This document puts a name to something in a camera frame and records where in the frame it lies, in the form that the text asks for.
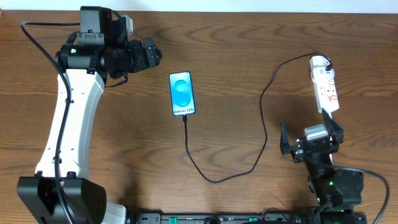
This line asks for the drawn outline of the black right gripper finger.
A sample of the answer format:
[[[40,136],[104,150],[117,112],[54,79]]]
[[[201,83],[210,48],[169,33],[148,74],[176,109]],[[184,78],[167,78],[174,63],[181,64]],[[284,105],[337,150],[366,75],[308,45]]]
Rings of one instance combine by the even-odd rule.
[[[280,150],[283,155],[291,152],[287,130],[283,121],[280,122]]]
[[[326,124],[326,129],[329,132],[329,138],[333,144],[341,144],[343,142],[343,128],[336,123],[329,113],[322,108],[323,119]]]

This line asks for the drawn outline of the white power strip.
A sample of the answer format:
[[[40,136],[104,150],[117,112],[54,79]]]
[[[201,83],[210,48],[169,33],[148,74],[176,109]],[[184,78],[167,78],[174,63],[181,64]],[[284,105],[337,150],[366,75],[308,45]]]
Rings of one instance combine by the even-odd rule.
[[[326,71],[333,69],[327,58],[321,55],[313,56],[310,59],[311,71],[313,67],[326,67]],[[332,112],[340,108],[334,79],[318,83],[313,82],[313,86],[318,112],[321,113],[322,108],[324,108],[331,116]]]

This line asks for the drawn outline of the blue Galaxy smartphone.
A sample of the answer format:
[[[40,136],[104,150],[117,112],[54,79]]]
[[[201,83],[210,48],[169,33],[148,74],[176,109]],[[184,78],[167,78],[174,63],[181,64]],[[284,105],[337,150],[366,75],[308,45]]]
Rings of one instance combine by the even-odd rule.
[[[196,106],[191,73],[171,73],[169,75],[169,83],[173,115],[194,114]]]

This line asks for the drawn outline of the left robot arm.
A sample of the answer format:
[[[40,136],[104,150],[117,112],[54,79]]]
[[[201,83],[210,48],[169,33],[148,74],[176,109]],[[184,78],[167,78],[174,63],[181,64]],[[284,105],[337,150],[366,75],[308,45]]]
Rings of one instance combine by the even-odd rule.
[[[130,73],[156,67],[161,51],[152,39],[129,40],[133,22],[105,7],[83,6],[73,32],[50,63],[58,96],[44,153],[17,194],[39,223],[133,223],[129,209],[108,201],[90,180],[89,148],[99,100],[109,78],[125,84]]]

